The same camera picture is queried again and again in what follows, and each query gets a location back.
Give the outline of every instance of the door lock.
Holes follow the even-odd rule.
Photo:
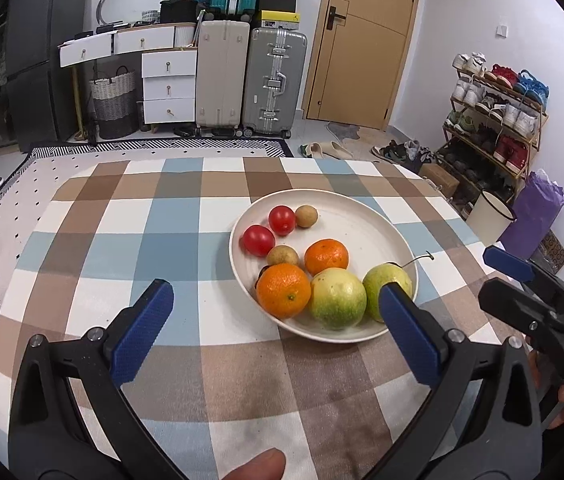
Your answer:
[[[337,13],[337,8],[331,6],[329,9],[329,16],[326,20],[326,30],[333,30],[333,21],[337,18],[338,20],[345,20],[347,17],[342,16],[341,14]]]

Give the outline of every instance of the metal screw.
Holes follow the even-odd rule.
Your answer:
[[[511,336],[508,338],[508,344],[513,348],[521,348],[522,347],[522,340],[516,336]]]
[[[36,348],[42,344],[44,341],[44,336],[42,334],[35,334],[31,339],[28,340],[28,344]]]
[[[100,339],[102,339],[103,335],[104,335],[104,329],[98,326],[95,328],[91,328],[91,330],[89,330],[86,333],[86,337],[89,341],[99,341]]]
[[[461,330],[457,330],[456,328],[448,331],[448,338],[453,343],[461,343],[466,339],[466,336]]]

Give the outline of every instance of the purple paper bag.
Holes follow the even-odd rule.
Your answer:
[[[545,171],[531,171],[513,204],[517,220],[500,237],[506,252],[523,260],[530,258],[562,207],[564,189],[551,182]]]

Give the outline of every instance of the desk leg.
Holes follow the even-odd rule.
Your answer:
[[[86,140],[86,132],[82,123],[82,104],[80,103],[80,86],[78,85],[78,70],[76,65],[71,65],[71,80],[73,82],[73,100],[75,101],[75,114],[78,118],[78,133],[75,140]]]

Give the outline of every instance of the checkered tablecloth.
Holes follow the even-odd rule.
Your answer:
[[[28,339],[105,327],[163,278],[174,287],[174,310],[123,392],[187,476],[222,478],[277,447],[287,456],[285,478],[361,478],[428,389],[390,335],[356,345],[313,342],[279,330],[245,301],[229,264],[229,232],[252,202],[291,188],[359,200],[393,222],[415,254],[433,253],[434,261],[417,263],[415,302],[445,329],[485,342],[510,335],[478,307],[478,290],[494,273],[482,260],[484,245],[436,190],[399,166],[297,158],[99,164],[57,191],[6,293],[0,458]],[[98,447],[114,454],[84,391],[74,389]]]

